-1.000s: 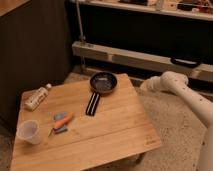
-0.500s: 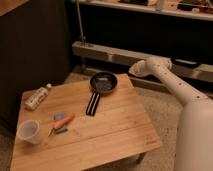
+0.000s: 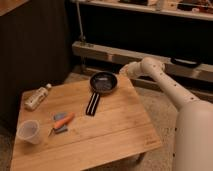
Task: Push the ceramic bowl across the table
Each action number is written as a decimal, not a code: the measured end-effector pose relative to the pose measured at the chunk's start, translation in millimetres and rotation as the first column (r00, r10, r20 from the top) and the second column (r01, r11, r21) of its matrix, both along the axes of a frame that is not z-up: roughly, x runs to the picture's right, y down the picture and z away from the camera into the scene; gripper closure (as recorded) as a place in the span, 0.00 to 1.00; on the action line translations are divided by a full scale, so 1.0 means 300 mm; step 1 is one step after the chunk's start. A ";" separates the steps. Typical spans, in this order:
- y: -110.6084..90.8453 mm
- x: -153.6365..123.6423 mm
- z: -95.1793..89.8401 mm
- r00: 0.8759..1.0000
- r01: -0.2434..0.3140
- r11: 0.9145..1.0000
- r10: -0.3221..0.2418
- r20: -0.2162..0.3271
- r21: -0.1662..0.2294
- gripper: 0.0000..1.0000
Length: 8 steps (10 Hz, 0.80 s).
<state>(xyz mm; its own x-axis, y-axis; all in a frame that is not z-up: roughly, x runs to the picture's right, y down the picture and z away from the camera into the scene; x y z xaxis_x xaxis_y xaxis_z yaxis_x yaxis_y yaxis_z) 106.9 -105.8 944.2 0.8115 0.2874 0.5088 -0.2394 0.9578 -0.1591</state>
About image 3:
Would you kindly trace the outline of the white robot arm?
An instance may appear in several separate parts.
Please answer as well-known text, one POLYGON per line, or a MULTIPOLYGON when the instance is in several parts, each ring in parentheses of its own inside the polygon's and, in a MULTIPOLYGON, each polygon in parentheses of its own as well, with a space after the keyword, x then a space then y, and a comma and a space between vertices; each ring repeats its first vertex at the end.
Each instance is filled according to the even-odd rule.
POLYGON ((213 103, 202 100, 165 73, 165 64, 145 57, 124 65, 128 78, 151 77, 178 111, 172 171, 213 171, 213 103))

